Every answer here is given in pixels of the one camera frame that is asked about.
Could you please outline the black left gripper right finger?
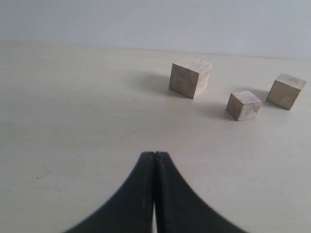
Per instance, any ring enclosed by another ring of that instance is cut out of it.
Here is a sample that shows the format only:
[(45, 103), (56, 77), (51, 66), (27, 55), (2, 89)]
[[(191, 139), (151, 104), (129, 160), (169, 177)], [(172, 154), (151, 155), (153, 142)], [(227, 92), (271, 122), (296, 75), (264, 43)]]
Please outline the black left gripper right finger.
[(159, 233), (243, 233), (188, 185), (167, 152), (155, 153), (154, 202)]

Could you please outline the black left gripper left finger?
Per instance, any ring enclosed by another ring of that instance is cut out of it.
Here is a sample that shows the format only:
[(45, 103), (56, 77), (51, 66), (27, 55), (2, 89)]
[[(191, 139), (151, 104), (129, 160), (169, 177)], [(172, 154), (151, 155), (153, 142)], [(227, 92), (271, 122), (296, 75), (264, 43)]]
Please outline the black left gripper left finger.
[(151, 233), (155, 153), (141, 153), (115, 194), (68, 233)]

